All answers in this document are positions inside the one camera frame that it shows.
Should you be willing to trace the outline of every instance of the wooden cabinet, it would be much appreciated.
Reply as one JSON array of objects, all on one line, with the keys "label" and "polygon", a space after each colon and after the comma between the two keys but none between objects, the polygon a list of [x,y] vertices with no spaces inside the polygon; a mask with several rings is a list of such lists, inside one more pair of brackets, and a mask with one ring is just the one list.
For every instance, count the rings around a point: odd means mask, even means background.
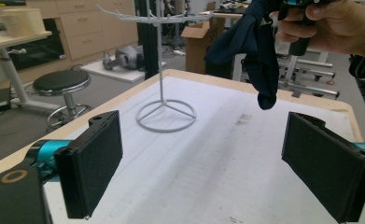
[{"label": "wooden cabinet", "polygon": [[58,9],[54,0],[27,0],[26,3],[28,7],[40,8],[43,19],[58,17]]},{"label": "wooden cabinet", "polygon": [[134,15],[132,0],[56,0],[56,4],[72,60],[138,41],[134,22],[119,21],[96,6]]},{"label": "wooden cabinet", "polygon": [[59,13],[97,10],[95,0],[56,0]]},{"label": "wooden cabinet", "polygon": [[[100,6],[107,11],[135,15],[131,0],[102,0]],[[137,26],[132,21],[120,21],[114,15],[102,12],[102,24],[107,49],[129,45],[138,41]]]},{"label": "wooden cabinet", "polygon": [[[134,0],[26,0],[26,3],[27,7],[39,8],[43,19],[55,19],[66,57],[19,71],[22,82],[98,60],[104,50],[113,54],[118,47],[138,42],[135,22],[119,21],[97,7],[134,15]],[[15,7],[0,7],[0,15],[10,8]]]}]

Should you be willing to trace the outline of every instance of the drawer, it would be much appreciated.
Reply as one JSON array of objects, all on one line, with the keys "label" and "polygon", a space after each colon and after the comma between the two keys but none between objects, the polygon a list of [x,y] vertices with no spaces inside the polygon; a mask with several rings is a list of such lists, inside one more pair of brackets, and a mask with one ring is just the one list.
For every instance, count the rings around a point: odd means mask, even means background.
[{"label": "drawer", "polygon": [[123,45],[122,21],[119,21],[115,16],[108,13],[101,14],[101,19],[105,38],[105,48],[114,49]]},{"label": "drawer", "polygon": [[135,22],[125,21],[121,24],[123,30],[122,45],[130,45],[138,42],[138,30]]},{"label": "drawer", "polygon": [[93,0],[56,0],[59,13],[98,10],[97,1]]},{"label": "drawer", "polygon": [[98,11],[61,14],[60,18],[66,37],[102,31],[101,17]]},{"label": "drawer", "polygon": [[66,38],[71,59],[78,59],[105,50],[104,34],[93,33]]},{"label": "drawer", "polygon": [[131,0],[102,0],[99,5],[106,10],[117,10],[123,14],[135,15],[134,1]]}]

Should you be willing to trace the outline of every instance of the white table surface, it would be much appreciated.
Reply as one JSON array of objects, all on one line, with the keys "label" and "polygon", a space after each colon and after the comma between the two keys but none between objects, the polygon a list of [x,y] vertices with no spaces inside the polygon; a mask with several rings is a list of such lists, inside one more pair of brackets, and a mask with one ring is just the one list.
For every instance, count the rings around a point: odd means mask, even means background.
[{"label": "white table surface", "polygon": [[[141,128],[135,115],[159,99],[158,83],[111,108],[120,112],[119,168],[89,220],[68,219],[60,184],[47,183],[54,223],[336,223],[281,160],[281,150],[288,111],[323,119],[355,141],[346,114],[282,100],[262,111],[256,94],[176,77],[164,79],[164,97],[191,104],[197,120],[176,133]],[[147,122],[170,127],[186,119],[162,113]],[[365,223],[365,207],[359,223]]]},{"label": "white table surface", "polygon": [[106,70],[103,66],[103,62],[89,63],[81,66],[81,70],[98,76],[110,77],[119,81],[135,83],[138,80],[145,78],[145,73],[138,70],[129,70],[127,68],[116,66],[112,70]]}]

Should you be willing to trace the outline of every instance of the stand base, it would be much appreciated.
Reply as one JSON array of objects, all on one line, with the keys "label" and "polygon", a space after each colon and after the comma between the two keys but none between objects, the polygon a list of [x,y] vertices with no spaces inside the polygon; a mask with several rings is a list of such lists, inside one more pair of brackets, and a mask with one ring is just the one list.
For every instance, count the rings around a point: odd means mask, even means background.
[{"label": "stand base", "polygon": [[[185,107],[187,107],[191,113],[187,113],[183,110],[180,110],[176,107],[173,107],[171,105],[169,105],[168,103],[176,103],[176,104],[180,104],[180,105],[184,105]],[[149,107],[150,105],[157,105],[155,106],[153,109],[151,109],[150,111],[148,111],[146,114],[144,114],[143,116],[141,116],[141,113],[143,112],[143,110],[147,107]],[[170,109],[173,109],[174,111],[178,112],[178,113],[181,113],[183,115],[186,115],[187,117],[190,117],[190,120],[187,120],[187,123],[186,124],[183,124],[179,127],[175,127],[175,128],[170,128],[170,129],[162,129],[162,128],[156,128],[156,127],[149,127],[148,125],[144,124],[142,121],[147,118],[148,116],[150,116],[151,114],[153,114],[155,111],[159,110],[160,108],[162,107],[167,107],[167,108],[170,108]],[[139,111],[138,113],[136,114],[135,116],[135,119],[136,121],[138,122],[138,124],[147,129],[147,130],[150,130],[152,132],[157,132],[157,133],[173,133],[173,132],[177,132],[177,131],[181,131],[183,129],[186,129],[188,128],[195,120],[196,120],[197,116],[196,116],[196,111],[194,110],[194,108],[183,102],[183,101],[179,101],[179,100],[158,100],[158,101],[154,101],[154,102],[151,102],[151,103],[148,103],[146,105],[144,105]]]},{"label": "stand base", "polygon": [[93,110],[89,105],[76,105],[74,108],[75,115],[71,117],[70,108],[63,106],[55,110],[48,116],[48,127],[50,130],[58,129],[68,122],[80,117],[83,113]]}]

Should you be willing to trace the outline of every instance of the cardboard box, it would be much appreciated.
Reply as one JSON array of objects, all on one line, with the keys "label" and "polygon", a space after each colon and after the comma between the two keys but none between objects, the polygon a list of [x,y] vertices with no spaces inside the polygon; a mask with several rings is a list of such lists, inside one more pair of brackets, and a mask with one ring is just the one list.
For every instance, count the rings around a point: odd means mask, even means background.
[{"label": "cardboard box", "polygon": [[186,40],[187,72],[205,74],[204,56],[211,44],[223,34],[224,24],[223,18],[211,18],[185,27],[181,36]]},{"label": "cardboard box", "polygon": [[13,8],[4,10],[4,13],[18,19],[21,35],[40,35],[46,32],[39,8]]}]

